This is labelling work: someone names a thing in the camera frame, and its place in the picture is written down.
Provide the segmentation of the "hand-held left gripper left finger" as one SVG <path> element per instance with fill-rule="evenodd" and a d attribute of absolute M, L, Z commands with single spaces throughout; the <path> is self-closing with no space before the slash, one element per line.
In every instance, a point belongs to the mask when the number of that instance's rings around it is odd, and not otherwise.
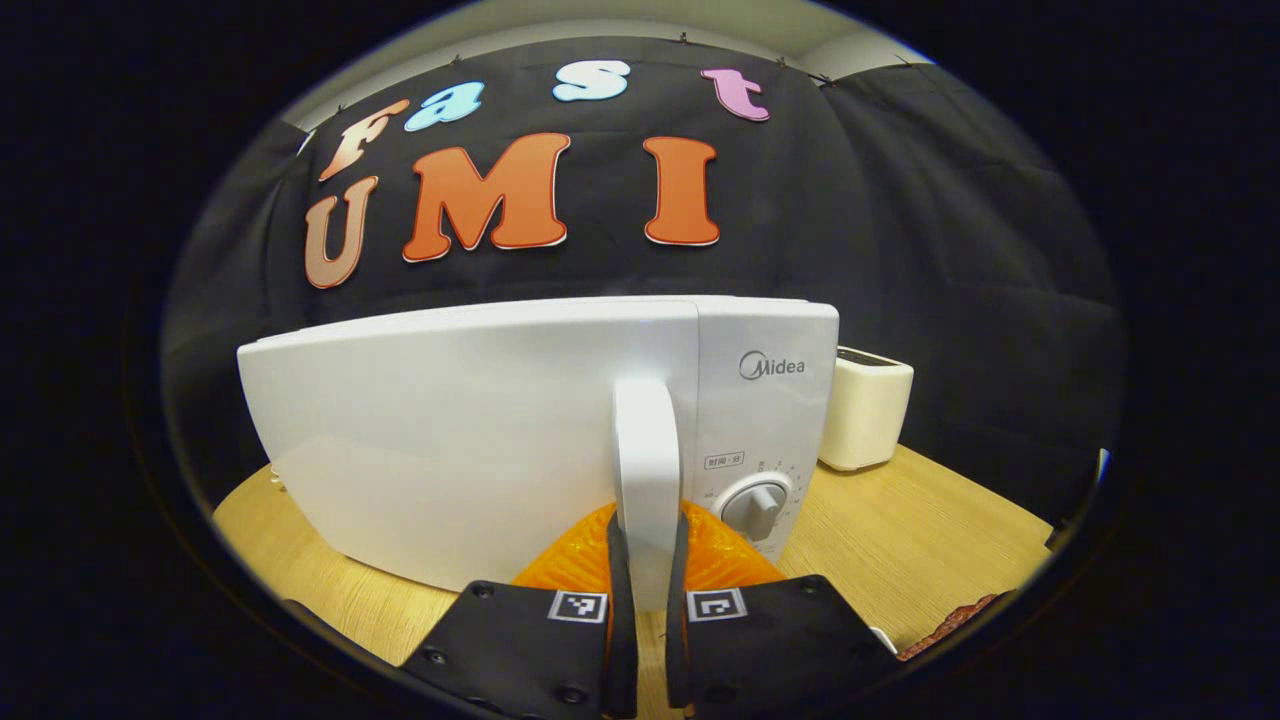
<path fill-rule="evenodd" d="M 635 625 L 626 543 L 608 503 L 512 583 L 470 582 L 401 667 L 503 719 L 632 719 Z"/>

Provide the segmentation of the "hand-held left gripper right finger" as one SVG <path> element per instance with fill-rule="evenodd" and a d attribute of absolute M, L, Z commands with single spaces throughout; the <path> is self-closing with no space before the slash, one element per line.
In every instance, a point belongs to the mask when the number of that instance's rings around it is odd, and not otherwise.
<path fill-rule="evenodd" d="M 705 507 L 682 505 L 666 619 L 671 706 L 823 716 L 895 671 L 895 652 L 826 577 L 786 578 Z"/>

